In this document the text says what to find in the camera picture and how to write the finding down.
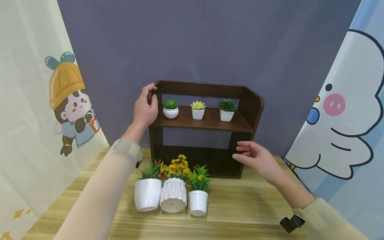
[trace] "white ribbed pot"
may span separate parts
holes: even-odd
[[[220,120],[223,122],[230,122],[235,112],[226,112],[220,109]]]
[[[202,120],[204,116],[205,109],[203,110],[196,110],[192,109],[192,118],[195,120]]]
[[[160,179],[143,179],[135,183],[135,205],[139,212],[158,208],[161,195]]]
[[[189,192],[189,212],[193,216],[207,214],[208,193],[200,190]]]
[[[161,189],[160,208],[165,212],[181,212],[187,206],[187,189],[180,178],[165,180]]]
[[[176,107],[175,109],[163,108],[163,113],[166,118],[175,118],[179,114],[179,107]]]

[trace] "beige sleeve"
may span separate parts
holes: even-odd
[[[141,159],[137,143],[127,138],[117,140],[93,173],[54,239],[108,239],[128,178]]]
[[[304,219],[301,229],[310,240],[367,239],[321,198],[293,212]]]

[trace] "blue cheek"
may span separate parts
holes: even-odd
[[[320,118],[319,110],[317,108],[312,108],[310,110],[310,113],[308,114],[307,123],[313,125],[317,123],[317,121],[319,121],[319,118]]]

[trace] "dark brown shelf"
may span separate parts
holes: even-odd
[[[169,164],[179,154],[185,154],[190,168],[198,165],[208,165],[211,177],[240,178],[244,165],[232,159],[236,153],[238,141],[253,140],[257,125],[259,124],[264,99],[246,86],[233,86],[209,83],[188,83],[179,81],[159,80],[157,90],[150,91],[148,103],[152,95],[156,94],[159,100],[159,115],[155,122],[149,126],[149,140],[151,142],[151,157],[162,159]],[[220,121],[218,108],[205,108],[202,120],[192,119],[190,106],[179,106],[179,114],[174,119],[168,119],[163,114],[163,94],[190,95],[215,98],[239,99],[238,108],[230,122]],[[200,130],[230,131],[228,149],[205,147],[164,146],[163,128],[188,128]]]
[[[169,165],[172,159],[184,154],[191,170],[195,165],[207,165],[211,177],[237,178],[234,162],[228,151],[228,149],[205,147],[163,146],[159,158]]]
[[[252,132],[252,128],[248,125],[238,110],[235,111],[230,122],[223,122],[220,120],[220,110],[218,108],[205,108],[203,119],[193,120],[190,106],[179,106],[179,114],[174,119],[166,118],[162,109],[160,109],[159,115],[152,126],[230,132]]]

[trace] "yellow knit hat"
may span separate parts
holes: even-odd
[[[55,110],[70,94],[85,89],[80,69],[71,62],[60,63],[49,83],[50,106]]]

